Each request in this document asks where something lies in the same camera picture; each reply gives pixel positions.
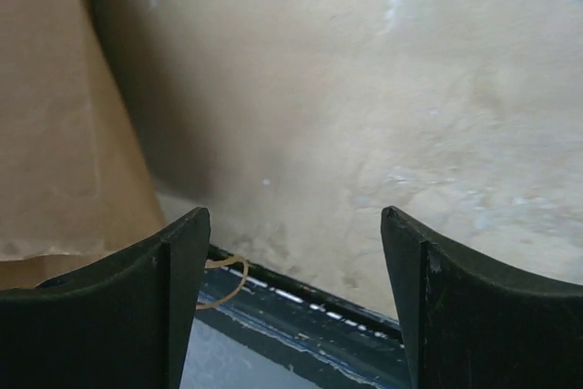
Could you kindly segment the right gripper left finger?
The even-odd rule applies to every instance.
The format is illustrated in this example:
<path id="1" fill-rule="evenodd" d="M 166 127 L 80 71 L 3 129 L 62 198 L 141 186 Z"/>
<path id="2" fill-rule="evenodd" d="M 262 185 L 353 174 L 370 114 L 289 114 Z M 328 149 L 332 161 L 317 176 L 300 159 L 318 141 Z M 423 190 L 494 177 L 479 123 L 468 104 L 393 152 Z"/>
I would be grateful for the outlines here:
<path id="1" fill-rule="evenodd" d="M 178 387 L 209 243 L 196 208 L 86 267 L 2 291 L 1 385 Z"/>

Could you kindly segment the brown paper bag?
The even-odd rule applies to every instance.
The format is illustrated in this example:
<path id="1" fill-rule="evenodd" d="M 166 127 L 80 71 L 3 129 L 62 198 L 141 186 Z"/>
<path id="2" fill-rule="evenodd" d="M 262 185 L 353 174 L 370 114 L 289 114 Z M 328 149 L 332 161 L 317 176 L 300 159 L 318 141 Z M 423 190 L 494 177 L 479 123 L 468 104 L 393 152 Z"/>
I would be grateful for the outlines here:
<path id="1" fill-rule="evenodd" d="M 165 224 L 87 0 L 1 0 L 2 288 L 34 288 Z"/>

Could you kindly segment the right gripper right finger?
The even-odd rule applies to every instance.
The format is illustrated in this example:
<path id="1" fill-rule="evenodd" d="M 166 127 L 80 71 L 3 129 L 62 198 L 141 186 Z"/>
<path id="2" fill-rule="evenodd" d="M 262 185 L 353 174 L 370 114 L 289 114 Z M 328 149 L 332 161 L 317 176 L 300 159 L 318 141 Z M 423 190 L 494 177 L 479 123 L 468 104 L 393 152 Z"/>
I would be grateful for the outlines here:
<path id="1" fill-rule="evenodd" d="M 396 207 L 381 234 L 414 388 L 579 388 L 582 288 L 523 271 Z"/>

